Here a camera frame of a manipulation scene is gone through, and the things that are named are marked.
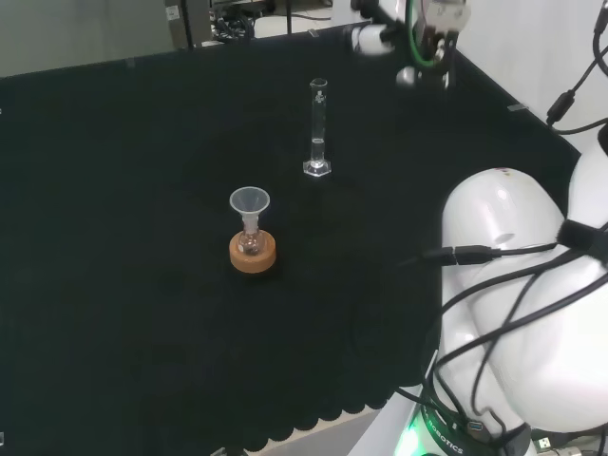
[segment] orange cork stand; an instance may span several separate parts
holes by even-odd
[[[246,255],[238,249],[238,237],[240,233],[236,233],[230,240],[230,262],[242,273],[258,274],[269,269],[276,260],[276,243],[275,238],[269,233],[261,230],[266,238],[264,251],[255,256]]]

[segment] black tablecloth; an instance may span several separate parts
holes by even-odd
[[[0,82],[3,451],[259,449],[382,407],[418,383],[440,305],[438,271],[393,265],[439,245],[450,190],[509,166],[564,207],[576,153],[464,58],[450,95],[403,92],[403,53],[320,35]],[[320,180],[302,173],[315,77]],[[271,196],[262,277],[229,263],[243,185]]]

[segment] wall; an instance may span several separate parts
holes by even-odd
[[[162,0],[0,2],[0,77],[172,48]]]

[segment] green light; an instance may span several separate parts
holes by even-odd
[[[417,449],[418,434],[416,434],[414,427],[410,427],[401,433],[393,456],[413,456]]]

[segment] black cable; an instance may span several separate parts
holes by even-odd
[[[606,62],[604,62],[603,56],[601,52],[599,52],[599,37],[601,36],[601,31],[596,30],[593,34],[593,56],[596,58],[596,62],[598,62],[598,67],[601,71],[608,76],[608,66]]]
[[[188,50],[194,48],[192,41],[192,30],[190,29],[190,15],[188,14],[188,2],[187,0],[180,0],[181,13],[183,14],[183,24],[186,30],[186,43],[188,43]]]
[[[601,439],[599,439],[598,456],[601,456],[603,454],[604,449],[606,447],[606,430],[607,425],[604,425],[601,428]]]
[[[285,0],[285,14],[287,16],[287,34],[292,34],[292,0]]]
[[[608,53],[608,47],[605,47],[602,52],[599,51],[599,37],[602,32],[603,29],[601,27],[598,28],[598,26],[596,26],[596,31],[594,32],[593,37],[594,61],[586,69],[586,71],[580,77],[579,81],[575,84],[575,86],[572,87],[570,90],[563,92],[547,111],[547,125],[549,125],[551,130],[554,133],[557,133],[558,135],[576,135],[578,133],[582,133],[583,131],[588,131],[604,124],[608,124],[608,118],[605,118],[593,123],[589,123],[588,125],[580,126],[578,128],[572,128],[569,130],[559,130],[553,127],[553,124],[555,122],[559,122],[563,118],[563,116],[568,112],[570,107],[572,107],[572,105],[574,104],[574,97],[577,90],[579,90],[582,84],[587,80],[587,77],[589,77],[591,71],[593,71],[596,65],[599,66],[599,68],[604,72],[606,76],[608,76],[608,66],[604,62],[604,55]]]
[[[608,117],[601,119],[600,121],[595,121],[593,123],[589,123],[588,125],[585,125],[585,126],[573,128],[571,130],[558,130],[557,128],[554,128],[551,126],[551,131],[553,131],[554,133],[557,133],[558,135],[561,135],[561,136],[576,135],[577,133],[582,133],[583,131],[593,130],[594,128],[597,128],[599,126],[606,125],[606,124],[608,124]]]
[[[418,261],[434,263],[437,266],[484,264],[493,259],[513,255],[537,254],[555,248],[557,244],[543,244],[522,249],[501,250],[493,249],[485,245],[463,245],[458,247],[442,247],[440,249],[427,250],[422,254],[413,256],[398,263],[397,267],[409,266]]]
[[[421,399],[420,397],[418,397],[414,394],[411,394],[410,392],[403,391],[401,388],[395,388],[395,392],[397,394],[400,394],[401,396],[405,397],[406,399],[409,399],[411,402],[415,402],[416,404],[420,404],[421,406],[425,406],[430,409],[437,410],[440,413],[442,412],[437,406],[435,406],[431,402],[425,401],[424,399]]]
[[[488,410],[490,412],[490,415],[492,415],[492,418],[494,418],[494,421],[498,423],[498,425],[501,427],[501,441],[504,441],[504,437],[506,436],[506,424],[504,423],[503,420],[501,420],[499,418],[499,416],[494,412],[494,410],[492,408],[490,408]]]
[[[584,72],[584,74],[580,77],[580,79],[576,83],[576,85],[574,87],[572,87],[572,90],[574,90],[576,92],[577,90],[580,89],[580,86],[582,86],[582,84],[587,80],[587,78],[589,77],[589,75],[593,71],[593,68],[596,67],[596,65],[598,64],[598,62],[602,62],[603,61],[603,56],[606,55],[607,53],[608,53],[608,46],[605,47],[604,50],[601,52],[601,54],[600,54],[601,57],[599,59],[598,59],[597,56],[594,56],[595,60],[591,63],[591,65],[587,68],[587,70]]]
[[[512,255],[526,255],[526,254],[538,254],[540,252],[546,252],[548,250],[553,250],[557,246],[557,242],[552,244],[543,244],[537,245],[535,247],[526,247],[524,249],[512,249],[512,250],[500,250],[495,249],[494,252],[500,254],[501,257],[508,257]]]
[[[520,294],[517,296],[517,299],[515,300],[515,303],[511,307],[511,310],[509,311],[509,314],[504,319],[504,323],[503,323],[502,327],[504,327],[505,325],[507,325],[508,323],[511,322],[511,320],[513,319],[513,316],[515,315],[515,312],[520,308],[520,304],[522,304],[523,298],[528,293],[528,291],[530,290],[530,288],[532,288],[532,285],[534,285],[534,282],[536,282],[540,276],[541,276],[540,274],[532,275],[532,277],[525,283],[525,285],[523,286],[522,290],[520,291]],[[482,359],[482,365],[477,370],[477,375],[475,376],[475,381],[473,382],[473,389],[471,391],[471,403],[470,403],[470,405],[471,405],[471,409],[473,410],[473,412],[477,416],[481,416],[483,414],[482,411],[479,411],[477,409],[477,404],[476,404],[476,401],[477,401],[477,390],[479,389],[479,383],[480,383],[480,381],[482,379],[482,373],[484,372],[485,365],[487,364],[487,361],[488,361],[490,355],[492,354],[492,352],[494,351],[494,349],[498,345],[498,341],[499,341],[499,339],[494,340],[489,345],[489,347],[487,348],[487,350],[485,351],[484,358]]]
[[[276,16],[283,16],[285,17],[285,14],[276,14]],[[331,17],[312,17],[312,16],[305,16],[304,14],[292,14],[292,17],[299,17],[300,19],[308,19],[310,21],[331,21],[332,18]]]
[[[569,263],[570,261],[574,261],[575,259],[580,258],[580,257],[582,257],[582,254],[573,252],[570,250],[545,263],[538,264],[536,266],[531,266],[528,268],[524,268],[519,271],[514,271],[509,274],[492,277],[489,280],[485,280],[484,282],[480,282],[477,285],[473,285],[472,287],[464,290],[463,292],[456,294],[442,307],[439,315],[435,318],[433,325],[431,326],[431,328],[427,334],[427,337],[429,337],[432,334],[432,332],[435,330],[435,328],[437,328],[437,326],[441,324],[443,315],[446,312],[448,312],[452,307],[454,307],[456,304],[458,304],[460,301],[462,301],[463,299],[466,299],[469,296],[480,292],[481,290],[485,290],[486,288],[490,288],[495,285],[499,285],[501,283],[508,282],[510,280],[515,280],[516,278],[532,276],[534,274],[543,273],[550,269],[557,268],[558,266],[562,266],[562,265]],[[431,368],[431,373],[433,371],[437,370],[437,364]],[[454,392],[444,381],[441,373],[438,370],[437,370],[437,380],[439,381],[439,384],[442,386],[442,388],[446,392],[447,396],[449,397],[450,401],[456,408],[456,410],[460,416],[460,419],[465,422],[466,421],[465,409],[463,408],[463,406],[460,404],[460,402],[456,398],[456,395],[454,394]]]
[[[550,314],[560,311],[561,309],[568,307],[571,304],[574,304],[578,300],[583,299],[584,297],[591,294],[598,288],[601,288],[602,286],[604,286],[606,283],[608,283],[608,274],[601,276],[600,278],[591,282],[586,287],[581,288],[580,290],[568,295],[567,297],[565,297],[563,299],[560,299],[559,301],[554,302],[553,304],[551,304],[547,307],[539,309],[527,316],[520,318],[519,320],[512,321],[509,324],[505,325],[503,328],[499,328],[498,330],[490,331],[490,332],[478,337],[477,339],[473,340],[472,342],[464,344],[459,349],[457,349],[455,351],[451,351],[446,356],[444,356],[439,361],[437,361],[437,364],[435,364],[435,366],[434,366],[434,370],[437,371],[437,373],[439,373],[439,369],[441,367],[443,367],[446,363],[450,362],[451,360],[457,358],[458,356],[460,356],[470,350],[473,350],[487,342],[491,342],[492,340],[494,340],[498,337],[501,337],[507,333],[511,333],[512,331],[515,331],[525,325],[529,325],[530,323],[540,320],[541,318],[544,318]]]

